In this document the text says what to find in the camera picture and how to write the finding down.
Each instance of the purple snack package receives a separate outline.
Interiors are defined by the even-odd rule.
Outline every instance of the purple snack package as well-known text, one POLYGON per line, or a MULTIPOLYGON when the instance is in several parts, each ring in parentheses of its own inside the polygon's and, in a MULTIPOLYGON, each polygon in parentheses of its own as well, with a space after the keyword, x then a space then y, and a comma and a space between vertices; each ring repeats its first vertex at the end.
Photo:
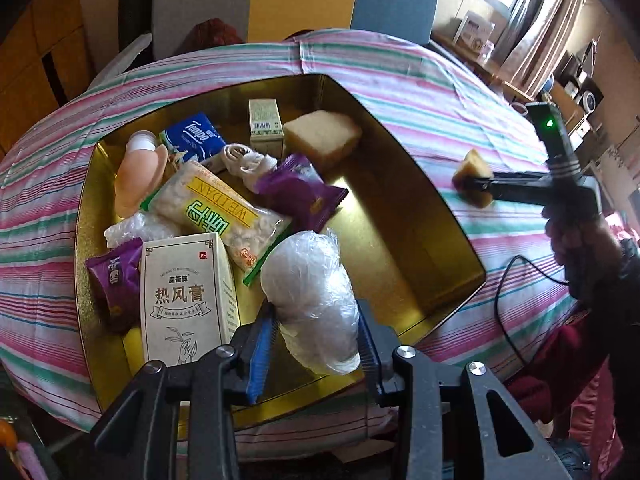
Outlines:
POLYGON ((267 199, 268 207, 293 218, 293 232, 319 233, 349 192, 325 184, 301 153, 289 155, 275 170, 261 177, 255 187, 267 199))
POLYGON ((96 299, 102 304, 101 314, 109 329, 117 333, 125 333, 140 319, 141 255, 142 240, 133 238, 84 262, 96 299))

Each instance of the metal bolt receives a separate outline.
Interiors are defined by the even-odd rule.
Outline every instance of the metal bolt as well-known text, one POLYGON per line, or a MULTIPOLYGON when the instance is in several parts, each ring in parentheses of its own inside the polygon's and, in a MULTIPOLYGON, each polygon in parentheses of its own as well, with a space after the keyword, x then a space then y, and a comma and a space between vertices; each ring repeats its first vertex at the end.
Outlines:
POLYGON ((405 359, 411 359, 415 357, 415 348, 409 345, 402 345, 396 348, 396 354, 405 359))
POLYGON ((473 361, 469 363, 466 368, 468 368, 473 375, 484 375, 486 372, 486 366, 484 366, 480 361, 473 361))
POLYGON ((145 364, 142 369, 145 371, 145 374, 157 374, 160 370, 162 370, 162 361, 149 361, 145 364))
POLYGON ((219 357, 227 358, 231 357, 235 353, 236 349, 231 345, 222 345, 216 348, 216 354, 218 354, 219 357))

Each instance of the sponge piece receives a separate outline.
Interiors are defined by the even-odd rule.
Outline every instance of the sponge piece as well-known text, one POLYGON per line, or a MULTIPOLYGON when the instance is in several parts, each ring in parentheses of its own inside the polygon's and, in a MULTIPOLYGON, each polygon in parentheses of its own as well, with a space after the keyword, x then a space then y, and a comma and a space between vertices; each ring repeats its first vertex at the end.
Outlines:
POLYGON ((491 171, 489 165, 484 161, 480 154, 476 152, 476 150, 471 150, 466 154, 465 160, 462 161, 462 164, 460 164, 460 167, 456 173, 454 173, 451 180, 458 192, 468 202, 476 207, 487 207, 494 201, 494 197, 491 196, 491 193, 483 191, 468 191, 463 189, 463 181, 468 176, 479 176, 485 178, 492 178, 494 176, 494 172, 491 171))
POLYGON ((362 129, 343 114, 317 110, 282 125, 288 153, 306 155, 322 172, 349 155, 362 129))

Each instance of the striped tablecloth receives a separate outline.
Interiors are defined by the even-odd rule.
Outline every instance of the striped tablecloth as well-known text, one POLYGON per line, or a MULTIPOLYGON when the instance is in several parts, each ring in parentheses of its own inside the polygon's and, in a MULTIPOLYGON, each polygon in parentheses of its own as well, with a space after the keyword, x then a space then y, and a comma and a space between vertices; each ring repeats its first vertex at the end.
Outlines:
MULTIPOLYGON (((74 234, 95 144, 166 104, 258 78, 325 73, 392 132, 430 177, 487 269, 486 286, 418 346, 437 361, 481 360, 501 378, 520 367, 494 321, 505 264, 524 254, 553 262, 536 206, 467 206, 451 176, 471 148, 497 171, 543 170, 532 126, 474 76, 420 46, 381 34, 322 30, 295 41, 242 44, 165 59, 92 89, 29 130, 0 164, 0 359, 15 386, 59 420, 88 430, 100 411, 78 332, 74 234)), ((502 319, 530 358, 572 302, 566 290, 516 266, 500 299, 502 319)), ((387 430, 394 412, 361 386, 283 420, 238 433, 245 457, 291 456, 387 430)))

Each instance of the blue tissue package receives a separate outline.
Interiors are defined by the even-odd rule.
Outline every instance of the blue tissue package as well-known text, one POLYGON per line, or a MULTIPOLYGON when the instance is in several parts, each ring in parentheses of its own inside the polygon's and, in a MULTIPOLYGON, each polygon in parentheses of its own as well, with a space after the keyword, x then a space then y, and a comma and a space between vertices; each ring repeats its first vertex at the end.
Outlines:
POLYGON ((163 130, 160 139, 169 151, 169 160, 177 167, 194 156, 202 162, 226 144, 202 112, 163 130))

